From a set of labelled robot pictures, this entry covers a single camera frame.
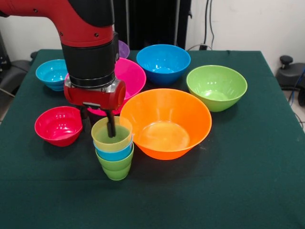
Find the floor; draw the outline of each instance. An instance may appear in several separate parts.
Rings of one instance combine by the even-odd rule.
[[[291,94],[291,91],[283,91],[284,92],[284,95],[286,97],[286,99],[288,100],[290,94]],[[299,102],[298,102],[298,95],[299,95],[299,92],[295,92],[295,99],[294,99],[294,102],[293,104],[291,105],[291,109],[293,110],[294,113],[296,113],[296,115],[299,116],[300,122],[300,125],[303,126],[303,130],[305,131],[305,107],[301,107],[299,105]]]
[[[4,119],[12,102],[13,102],[13,98],[9,97],[8,95],[5,94],[0,95],[0,124],[2,123],[2,120]]]
[[[290,96],[291,91],[283,91],[287,100]],[[298,92],[295,92],[295,99],[291,106],[292,110],[300,117],[300,121],[303,122],[303,130],[305,131],[305,107],[301,107],[297,100]],[[4,116],[6,115],[7,111],[10,108],[11,103],[13,102],[13,98],[7,96],[7,95],[1,95],[0,96],[0,125],[2,123],[2,120],[4,119]]]

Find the green bowl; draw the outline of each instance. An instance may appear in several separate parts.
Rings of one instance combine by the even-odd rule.
[[[218,65],[195,68],[186,78],[190,93],[212,112],[233,106],[248,88],[246,79],[237,71]]]

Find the power outlet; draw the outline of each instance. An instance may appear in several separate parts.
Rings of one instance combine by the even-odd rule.
[[[206,45],[200,45],[200,47],[199,47],[199,50],[207,50],[208,49],[208,46],[206,46]]]

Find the white wall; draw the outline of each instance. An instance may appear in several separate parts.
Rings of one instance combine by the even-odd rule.
[[[30,60],[39,49],[61,49],[59,35],[47,18],[0,18],[0,31],[11,60]]]
[[[205,3],[192,0],[186,48],[203,42]],[[215,50],[261,50],[274,72],[282,54],[305,62],[305,0],[213,0],[212,11]],[[0,18],[0,30],[12,60],[29,59],[42,48],[61,48],[55,26],[46,18]]]
[[[186,48],[203,42],[205,4],[192,0]],[[282,54],[305,62],[305,0],[213,0],[212,23],[215,50],[261,50],[273,72]]]

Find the bowl rim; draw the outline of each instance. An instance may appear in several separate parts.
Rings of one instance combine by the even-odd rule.
[[[120,43],[122,43],[124,46],[128,47],[128,55],[127,55],[127,57],[120,57],[120,58],[126,59],[126,58],[128,58],[129,55],[130,55],[130,48],[129,48],[129,45],[126,44],[125,42],[119,40],[119,45],[120,45]]]
[[[209,119],[209,123],[210,123],[209,126],[208,126],[208,129],[207,129],[206,133],[204,134],[204,136],[203,136],[200,140],[198,140],[195,144],[192,144],[192,145],[187,146],[187,147],[185,147],[185,148],[181,148],[181,149],[179,149],[179,150],[166,150],[166,151],[162,151],[162,152],[164,152],[164,153],[174,153],[174,152],[180,152],[180,151],[190,150],[190,149],[194,148],[196,145],[200,144],[200,143],[209,135],[209,133],[210,133],[210,131],[211,131],[211,129],[212,129],[212,122],[213,122],[213,121],[212,121],[212,115],[211,115],[210,110],[209,110],[208,107],[204,104],[204,102],[202,102],[202,101],[201,101],[200,99],[198,99],[196,96],[194,96],[194,95],[192,95],[192,94],[190,94],[190,93],[187,93],[187,92],[185,92],[185,91],[181,91],[181,90],[177,90],[177,89],[172,89],[172,88],[156,88],[156,89],[147,90],[147,91],[145,91],[145,92],[141,92],[141,93],[135,95],[135,96],[134,96],[133,98],[131,98],[130,100],[132,101],[133,99],[135,99],[137,96],[139,96],[139,95],[141,95],[141,94],[149,93],[149,92],[151,92],[151,91],[161,91],[161,90],[162,90],[162,91],[178,91],[179,93],[183,93],[183,94],[185,94],[185,95],[187,95],[187,96],[190,96],[190,97],[192,97],[193,99],[197,100],[200,104],[203,105],[204,109],[207,111],[208,119]],[[142,144],[139,144],[138,141],[136,141],[134,138],[133,138],[133,142],[134,142],[136,145],[139,145],[140,147],[144,147],[144,148],[149,149],[149,150],[152,150],[152,151],[158,151],[158,150],[155,150],[155,149],[153,149],[153,148],[151,148],[151,147],[142,146]]]
[[[137,93],[135,93],[134,95],[130,95],[129,97],[124,98],[124,100],[128,100],[128,99],[134,97],[135,95],[137,95],[137,94],[144,88],[144,86],[145,86],[145,84],[146,84],[147,77],[146,77],[145,71],[143,70],[143,68],[142,68],[139,64],[137,64],[136,62],[133,62],[133,61],[131,61],[131,60],[128,60],[128,59],[126,59],[126,58],[121,58],[121,59],[122,59],[123,61],[129,62],[129,63],[132,63],[132,64],[135,64],[137,67],[139,67],[139,70],[141,70],[141,72],[143,73],[143,76],[144,76],[144,77],[143,77],[143,78],[144,78],[143,85],[141,84],[141,87],[140,87],[139,90],[137,90]]]
[[[38,66],[38,68],[35,71],[35,75],[37,77],[37,79],[39,79],[40,81],[44,82],[44,83],[58,83],[58,82],[64,82],[66,79],[66,76],[63,80],[56,80],[56,81],[49,81],[49,80],[43,80],[42,78],[40,78],[37,74],[37,71],[45,64],[48,64],[49,62],[54,62],[54,61],[64,61],[66,63],[66,61],[64,59],[55,59],[55,60],[50,60],[50,61],[46,61],[44,63],[42,63],[41,65]]]
[[[127,148],[129,148],[130,145],[131,145],[132,143],[133,143],[133,135],[132,135],[131,141],[129,142],[129,144],[128,144],[125,148],[123,148],[123,149],[121,149],[121,150],[118,150],[118,151],[108,152],[108,151],[103,151],[103,150],[99,149],[99,148],[97,147],[97,145],[96,145],[96,144],[94,143],[94,141],[93,141],[93,145],[94,145],[95,149],[96,149],[97,151],[102,152],[102,153],[105,153],[105,154],[117,154],[117,153],[120,153],[121,151],[126,150]]]
[[[120,116],[115,115],[115,116],[114,116],[114,121],[116,121],[116,119],[118,119],[118,121],[120,121],[121,118],[127,120],[127,121],[129,122],[129,124],[131,125],[131,127],[132,127],[132,124],[131,124],[131,122],[129,121],[129,119],[128,119],[128,118],[125,118],[125,117],[121,117],[121,115],[120,115]],[[103,145],[105,145],[105,146],[110,146],[110,145],[119,145],[120,143],[124,142],[125,139],[129,138],[129,136],[131,136],[131,139],[133,139],[133,134],[132,134],[133,127],[132,127],[132,130],[129,132],[128,136],[127,136],[126,138],[124,138],[123,140],[121,140],[120,142],[116,142],[116,143],[103,143],[103,142],[98,141],[98,140],[96,139],[96,137],[93,136],[92,133],[93,133],[93,131],[94,131],[94,128],[96,128],[96,126],[98,125],[98,122],[101,121],[101,120],[104,120],[104,119],[107,119],[107,120],[108,120],[108,117],[103,117],[103,118],[101,118],[101,119],[98,120],[98,121],[92,126],[92,128],[91,128],[91,132],[90,132],[90,133],[91,133],[91,137],[92,137],[92,139],[93,139],[94,141],[99,142],[99,144],[103,144]]]
[[[172,45],[172,44],[154,44],[154,45],[146,46],[145,48],[141,49],[141,50],[137,53],[136,61],[137,61],[137,63],[141,66],[141,68],[143,68],[144,70],[146,70],[146,71],[148,71],[148,72],[151,72],[151,73],[156,73],[156,72],[153,72],[153,71],[151,71],[151,70],[149,70],[149,69],[143,67],[143,66],[139,63],[139,60],[138,60],[138,56],[139,56],[139,54],[140,54],[141,52],[143,52],[143,50],[149,49],[149,48],[153,48],[153,47],[155,47],[155,46],[171,46],[171,47],[175,47],[176,49],[181,50],[181,51],[183,51],[185,54],[187,54],[187,56],[188,56],[188,63],[187,63],[182,69],[179,69],[179,70],[177,70],[177,71],[175,71],[175,72],[173,72],[173,73],[178,73],[178,72],[180,72],[180,71],[184,71],[184,70],[190,65],[190,63],[191,63],[191,56],[190,56],[190,54],[189,54],[186,50],[184,50],[184,49],[182,49],[182,48],[180,48],[180,47],[178,47],[178,46],[176,46],[176,45]]]
[[[47,112],[49,112],[49,111],[51,111],[51,110],[56,110],[56,109],[58,109],[58,108],[69,108],[69,109],[77,110],[77,111],[80,112],[79,109],[77,109],[77,108],[75,108],[75,107],[72,107],[72,106],[57,106],[57,107],[51,108],[51,109],[49,109],[49,110],[43,112],[41,115],[39,115],[39,117],[38,117],[38,118],[36,119],[36,121],[35,121],[34,129],[35,129],[36,134],[37,134],[39,137],[41,137],[43,140],[46,140],[46,141],[61,141],[61,140],[64,140],[64,139],[68,139],[68,138],[70,138],[70,137],[72,137],[72,136],[76,136],[76,135],[82,130],[82,125],[81,125],[80,128],[79,128],[73,135],[71,135],[71,136],[69,136],[69,137],[67,137],[67,138],[62,138],[62,139],[51,139],[51,138],[47,138],[47,137],[44,137],[44,136],[42,136],[41,134],[39,134],[38,131],[37,131],[37,127],[36,127],[36,126],[38,125],[38,123],[37,123],[38,120],[41,119],[41,117],[42,117],[45,113],[47,113]]]
[[[206,67],[221,67],[221,68],[225,68],[225,69],[227,69],[227,70],[230,70],[230,71],[233,71],[233,72],[237,73],[237,75],[238,75],[241,79],[243,79],[243,81],[245,82],[245,89],[244,89],[244,91],[243,91],[239,96],[237,96],[237,97],[235,97],[235,98],[233,98],[233,99],[227,99],[227,100],[210,99],[210,98],[207,98],[207,97],[205,97],[205,96],[199,95],[199,94],[196,93],[196,92],[191,88],[191,86],[189,85],[189,77],[190,77],[190,74],[191,74],[193,71],[195,71],[195,70],[197,70],[197,69],[200,69],[200,68],[206,68]],[[201,97],[201,98],[204,98],[204,99],[206,99],[206,100],[215,101],[215,102],[230,102],[230,101],[239,99],[239,98],[241,98],[241,97],[247,92],[247,90],[248,90],[248,82],[247,82],[247,80],[246,80],[246,79],[243,77],[243,75],[241,75],[238,71],[236,71],[236,70],[234,70],[234,69],[232,69],[232,68],[226,67],[226,66],[213,65],[213,64],[199,66],[199,67],[194,68],[193,70],[191,70],[191,71],[187,74],[187,76],[186,76],[186,84],[187,84],[187,87],[189,88],[189,90],[192,91],[192,92],[193,92],[194,94],[196,94],[197,96],[199,96],[199,97]]]

